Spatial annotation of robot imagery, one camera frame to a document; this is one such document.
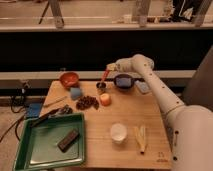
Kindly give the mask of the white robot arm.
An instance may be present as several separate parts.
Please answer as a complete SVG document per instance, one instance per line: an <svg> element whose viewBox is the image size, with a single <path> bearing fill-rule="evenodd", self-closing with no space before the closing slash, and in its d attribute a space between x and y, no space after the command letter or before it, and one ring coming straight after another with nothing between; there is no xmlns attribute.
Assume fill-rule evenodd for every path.
<svg viewBox="0 0 213 171"><path fill-rule="evenodd" d="M152 59L141 54L110 63L110 71L136 72L148 84L173 129L171 171L213 171L213 112L186 105L154 73Z"/></svg>

